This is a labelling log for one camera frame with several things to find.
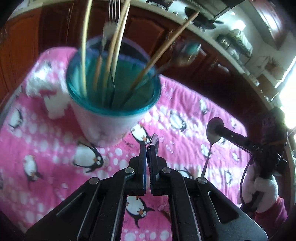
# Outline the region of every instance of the silver bolt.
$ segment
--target silver bolt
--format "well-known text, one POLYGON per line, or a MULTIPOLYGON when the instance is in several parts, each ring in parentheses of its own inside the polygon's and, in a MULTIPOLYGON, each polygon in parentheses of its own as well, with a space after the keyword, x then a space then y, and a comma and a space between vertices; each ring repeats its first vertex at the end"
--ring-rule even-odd
POLYGON ((172 172, 172 169, 169 168, 169 167, 164 167, 164 168, 163 168, 163 172, 164 172, 164 173, 170 173, 170 172, 172 172))
POLYGON ((133 173, 135 170, 132 167, 128 167, 125 169, 126 173, 133 173))
POLYGON ((207 183, 207 180, 204 178, 204 177, 199 177, 197 179, 197 181, 200 183, 200 184, 206 184, 207 183))
POLYGON ((89 180, 89 184, 91 185, 96 185, 99 183, 99 179, 97 177, 92 177, 90 180, 89 180))

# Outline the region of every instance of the black cable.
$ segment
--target black cable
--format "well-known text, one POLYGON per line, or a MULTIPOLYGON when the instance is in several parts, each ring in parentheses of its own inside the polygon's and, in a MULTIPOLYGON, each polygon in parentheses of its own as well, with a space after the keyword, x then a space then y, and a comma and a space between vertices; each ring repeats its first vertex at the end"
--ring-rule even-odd
POLYGON ((241 201, 242 201, 242 204, 246 204, 246 203, 244 202, 243 197, 242 197, 242 183, 243 183, 243 181, 244 181, 244 176, 246 175, 247 169, 248 169, 249 165, 253 162, 253 160, 254 160, 254 157, 251 156, 251 158, 250 158, 250 160, 249 160, 249 162, 248 162, 246 168, 244 169, 244 173, 242 174, 242 179, 241 179, 241 182, 240 182, 240 185, 239 185, 239 197, 240 197, 240 199, 241 199, 241 201))

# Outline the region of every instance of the gloved hand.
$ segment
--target gloved hand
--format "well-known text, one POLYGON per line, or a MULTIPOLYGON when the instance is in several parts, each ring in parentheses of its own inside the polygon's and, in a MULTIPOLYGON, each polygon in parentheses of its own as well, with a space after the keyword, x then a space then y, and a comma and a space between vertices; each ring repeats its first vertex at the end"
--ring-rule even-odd
MULTIPOLYGON (((250 165, 242 185, 242 197, 244 202, 249 203, 252 200, 252 195, 256 191, 264 192, 264 195, 257 207, 258 213, 263 213, 270 209, 279 198, 279 188, 274 176, 272 176, 272 180, 263 179, 261 177, 255 178, 254 165, 250 165)), ((238 193, 237 204, 241 203, 242 201, 238 193)))

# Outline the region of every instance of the wooden chopstick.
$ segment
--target wooden chopstick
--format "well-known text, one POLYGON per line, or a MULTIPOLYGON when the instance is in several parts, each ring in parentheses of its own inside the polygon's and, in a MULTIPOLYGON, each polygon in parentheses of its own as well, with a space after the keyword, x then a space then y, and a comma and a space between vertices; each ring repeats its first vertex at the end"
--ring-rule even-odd
POLYGON ((87 29, 89 25, 89 15, 91 12, 92 0, 88 0, 86 12, 83 22, 82 30, 82 43, 81 43, 81 79, 82 79, 82 93, 84 97, 87 96, 86 92, 86 74, 85 74, 85 61, 86 61, 86 39, 87 39, 87 29))
POLYGON ((113 54, 114 54, 115 45, 116 45, 116 42, 117 42, 119 32, 120 32, 121 28, 123 27, 122 23, 123 23, 123 21, 125 19, 125 14, 126 14, 127 9, 130 6, 130 3, 131 3, 131 0, 126 0, 124 2, 124 5, 123 5, 122 10, 121 10, 120 21, 118 23, 118 26, 116 28, 116 31, 115 31, 114 35, 113 35, 111 44, 109 46, 108 57, 107 57, 107 61, 106 61, 105 73, 104 73, 104 78, 103 78, 103 89, 107 87, 107 80, 108 80, 109 73, 110 73, 110 67, 111 67, 111 63, 112 63, 112 58, 113 58, 113 54))
POLYGON ((150 62, 147 63, 146 67, 139 73, 133 84, 131 85, 131 91, 133 91, 143 77, 149 72, 149 70, 155 65, 157 60, 164 54, 164 52, 170 47, 170 45, 176 40, 176 38, 184 31, 184 29, 193 21, 199 14, 199 11, 192 14, 181 26, 179 26, 172 34, 172 36, 163 43, 163 45, 156 51, 151 58, 150 62))
POLYGON ((114 55, 113 55, 113 59, 112 59, 111 73, 112 73, 113 79, 115 79, 115 73, 116 73, 117 61, 118 61, 118 56, 119 56, 119 50, 120 50, 120 47, 121 47, 121 42, 122 42, 124 29, 126 27, 126 20, 128 18, 128 12, 129 12, 129 6, 128 6, 128 9, 126 10, 125 16, 123 16, 124 20, 122 22, 122 26, 121 26, 121 29, 119 31, 119 35, 118 35, 118 38, 117 38, 117 41, 116 41, 115 51, 114 51, 114 55))

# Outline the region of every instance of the pink sleeve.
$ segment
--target pink sleeve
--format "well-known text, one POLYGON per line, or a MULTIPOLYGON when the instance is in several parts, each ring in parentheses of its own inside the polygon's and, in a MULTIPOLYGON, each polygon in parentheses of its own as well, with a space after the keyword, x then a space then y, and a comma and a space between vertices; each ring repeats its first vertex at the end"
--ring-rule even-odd
POLYGON ((270 209, 263 213, 256 213, 255 222, 265 230, 268 238, 270 238, 277 232, 287 217, 284 200, 279 197, 270 209))

